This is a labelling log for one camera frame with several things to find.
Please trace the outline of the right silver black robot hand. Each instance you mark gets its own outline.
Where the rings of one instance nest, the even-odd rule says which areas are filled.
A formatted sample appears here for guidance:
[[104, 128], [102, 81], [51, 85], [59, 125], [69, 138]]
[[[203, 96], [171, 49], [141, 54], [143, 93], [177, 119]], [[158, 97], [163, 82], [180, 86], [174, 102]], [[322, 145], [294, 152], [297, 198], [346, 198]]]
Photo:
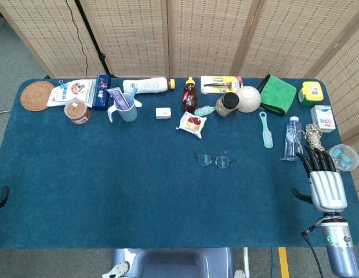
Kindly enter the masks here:
[[339, 218], [347, 208], [347, 199], [342, 176], [336, 171], [332, 157], [326, 151], [306, 145], [308, 156], [297, 152], [309, 179], [311, 194], [304, 195], [291, 189], [293, 195], [323, 213], [324, 217]]

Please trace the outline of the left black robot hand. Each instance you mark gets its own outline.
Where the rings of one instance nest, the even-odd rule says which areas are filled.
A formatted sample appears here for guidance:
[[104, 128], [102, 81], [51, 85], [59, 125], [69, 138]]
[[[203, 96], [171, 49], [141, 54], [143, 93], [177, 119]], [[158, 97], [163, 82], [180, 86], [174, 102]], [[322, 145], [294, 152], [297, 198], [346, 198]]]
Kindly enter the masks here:
[[5, 204], [8, 200], [8, 197], [9, 197], [9, 187], [4, 186], [2, 188], [1, 196], [0, 196], [0, 209], [5, 206]]

